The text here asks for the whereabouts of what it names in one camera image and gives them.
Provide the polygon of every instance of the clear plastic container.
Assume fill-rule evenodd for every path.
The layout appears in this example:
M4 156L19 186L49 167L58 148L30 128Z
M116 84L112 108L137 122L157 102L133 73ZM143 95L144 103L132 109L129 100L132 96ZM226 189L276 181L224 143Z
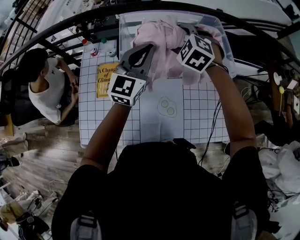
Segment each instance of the clear plastic container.
M135 38L137 29L143 21L153 21L164 19L166 16L174 16L177 18L178 24L190 23L195 26L197 24L204 24L218 29L222 34L222 41L224 45L225 57L223 64L228 68L230 76L236 76L236 66L233 59L227 36L220 20L216 17L184 11L139 11L120 14L120 59L123 54L132 48L132 41Z

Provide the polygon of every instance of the wristband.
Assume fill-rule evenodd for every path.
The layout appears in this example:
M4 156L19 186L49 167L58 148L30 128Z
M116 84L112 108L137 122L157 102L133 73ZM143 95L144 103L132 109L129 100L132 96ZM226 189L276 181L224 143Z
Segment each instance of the wristband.
M228 68L226 66L224 66L222 64L217 64L215 62L212 62L211 65L209 65L206 69L212 68L214 66L217 66L217 67L220 67L220 68L224 69L229 74L229 70L228 70Z

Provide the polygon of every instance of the book cover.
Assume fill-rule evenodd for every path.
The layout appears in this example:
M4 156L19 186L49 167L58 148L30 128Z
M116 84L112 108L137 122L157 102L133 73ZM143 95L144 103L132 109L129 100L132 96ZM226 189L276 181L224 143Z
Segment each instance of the book cover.
M118 62L101 64L97 68L97 98L108 97L107 91L112 73L116 72Z

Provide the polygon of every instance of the pink cloth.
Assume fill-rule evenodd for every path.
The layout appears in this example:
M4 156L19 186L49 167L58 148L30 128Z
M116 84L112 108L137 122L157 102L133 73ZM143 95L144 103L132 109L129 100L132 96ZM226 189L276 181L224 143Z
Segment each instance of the pink cloth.
M217 41L222 43L221 33L210 26L199 24L198 29L206 31L212 35ZM199 74L187 67L183 67L176 59L177 54L171 51L184 45L184 37L186 32L177 25L174 17L167 16L166 19L144 22L137 30L137 35L133 40L133 47L145 43L156 46L155 53L152 58L148 77L151 83L160 78L178 78L182 77L184 85L191 85L198 81L209 82L210 78L204 71Z

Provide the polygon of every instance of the fried egg drawing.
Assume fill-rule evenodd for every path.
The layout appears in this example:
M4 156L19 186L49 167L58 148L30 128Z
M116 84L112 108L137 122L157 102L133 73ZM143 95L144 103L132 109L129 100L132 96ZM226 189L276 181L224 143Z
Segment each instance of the fried egg drawing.
M166 117L175 118L177 116L176 103L167 97L162 97L157 105L158 112Z

